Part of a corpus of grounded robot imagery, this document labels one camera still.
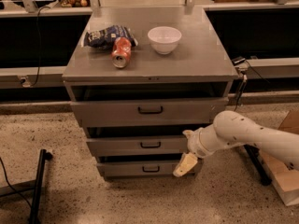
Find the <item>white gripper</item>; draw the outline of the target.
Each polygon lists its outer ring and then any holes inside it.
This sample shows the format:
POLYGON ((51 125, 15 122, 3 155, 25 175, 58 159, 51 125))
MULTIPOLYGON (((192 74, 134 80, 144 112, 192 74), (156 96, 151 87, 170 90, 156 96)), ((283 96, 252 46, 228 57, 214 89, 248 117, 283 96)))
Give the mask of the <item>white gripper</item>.
POLYGON ((187 138, 187 148, 190 152, 182 154, 178 165, 173 171, 174 176, 181 177, 186 175, 198 163, 198 158, 204 159, 213 154, 200 140, 202 131, 203 128, 199 128, 195 131, 185 130, 183 132, 187 138))

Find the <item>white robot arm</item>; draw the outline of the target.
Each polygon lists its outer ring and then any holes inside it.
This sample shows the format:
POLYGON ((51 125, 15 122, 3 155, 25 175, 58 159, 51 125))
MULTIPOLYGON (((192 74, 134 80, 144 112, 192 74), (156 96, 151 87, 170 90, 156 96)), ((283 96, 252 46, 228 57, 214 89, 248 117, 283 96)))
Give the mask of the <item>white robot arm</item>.
POLYGON ((299 170, 299 135, 267 128, 234 111, 222 111, 211 125, 185 130, 188 153, 183 153, 173 175, 186 175, 200 159, 216 151, 250 145, 299 170))

